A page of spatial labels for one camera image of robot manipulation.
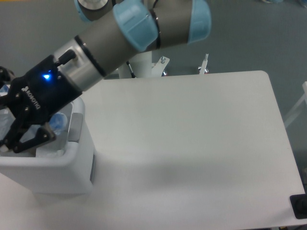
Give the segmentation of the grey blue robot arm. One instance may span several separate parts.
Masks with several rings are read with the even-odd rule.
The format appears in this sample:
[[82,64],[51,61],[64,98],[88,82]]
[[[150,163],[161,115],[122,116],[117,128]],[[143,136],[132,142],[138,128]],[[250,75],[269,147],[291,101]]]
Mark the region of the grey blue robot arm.
[[51,117],[135,55],[191,44],[208,37],[212,16],[204,0],[156,0],[148,9],[140,0],[113,3],[79,1],[94,12],[92,24],[23,76],[0,69],[0,98],[14,120],[1,135],[0,150],[15,153],[46,145],[56,135]]

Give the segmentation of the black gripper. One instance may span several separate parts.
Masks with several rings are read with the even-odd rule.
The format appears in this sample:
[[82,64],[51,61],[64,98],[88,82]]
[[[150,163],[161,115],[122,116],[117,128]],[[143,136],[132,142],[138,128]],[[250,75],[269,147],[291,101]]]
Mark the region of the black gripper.
[[1,153],[27,152],[56,140],[55,132],[46,122],[82,93],[59,69],[75,57],[50,55],[16,79],[11,70],[0,67],[0,87],[11,83],[8,93],[0,97],[0,104],[8,105],[22,124],[17,126],[11,115],[0,116]]

